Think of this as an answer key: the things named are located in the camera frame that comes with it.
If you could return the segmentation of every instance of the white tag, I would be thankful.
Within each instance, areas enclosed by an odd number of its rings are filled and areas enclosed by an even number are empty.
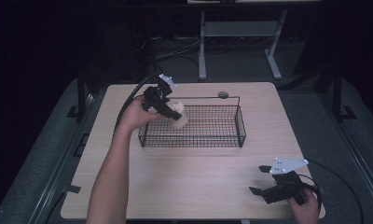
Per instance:
[[[309,164],[307,160],[276,158],[269,172],[272,175],[283,175],[307,164]]]
[[[163,79],[163,81],[167,82],[167,84],[169,84],[172,88],[177,88],[177,87],[178,87],[177,84],[174,84],[174,83],[173,83],[171,77],[166,77],[166,76],[163,75],[163,74],[160,74],[159,77],[160,77],[161,79]]]

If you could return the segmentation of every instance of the table top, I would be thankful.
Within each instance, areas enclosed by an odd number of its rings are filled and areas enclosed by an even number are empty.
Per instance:
[[[134,88],[108,88],[72,182],[81,190],[67,194],[62,217],[86,218],[90,192],[110,147],[117,114]],[[141,147],[135,130],[131,136],[128,219],[292,218],[286,201],[266,204],[248,189],[274,186],[271,175],[260,173],[258,166],[272,165],[275,157],[303,159],[271,83],[180,84],[169,97],[213,97],[220,91],[240,96],[246,131],[243,147]],[[199,104],[228,104],[223,102]],[[297,173],[311,176],[306,166]]]

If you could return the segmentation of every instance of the wire basket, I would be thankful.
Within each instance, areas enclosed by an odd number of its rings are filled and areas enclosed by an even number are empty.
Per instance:
[[[218,97],[172,98],[212,99]],[[242,147],[246,134],[242,109],[236,105],[185,105],[188,118],[182,129],[169,127],[168,120],[154,120],[139,130],[142,147]]]

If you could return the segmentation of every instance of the human arm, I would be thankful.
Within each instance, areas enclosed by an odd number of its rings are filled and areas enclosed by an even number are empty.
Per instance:
[[[125,110],[90,195],[87,223],[125,223],[129,198],[131,133],[161,114],[143,110],[144,97],[136,97]]]
[[[303,189],[305,203],[299,205],[294,198],[287,199],[297,224],[318,224],[320,210],[317,199],[309,189]]]

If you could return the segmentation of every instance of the forearm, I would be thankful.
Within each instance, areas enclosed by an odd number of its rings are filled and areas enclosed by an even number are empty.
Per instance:
[[[96,177],[87,223],[124,223],[129,197],[131,131],[117,129]]]

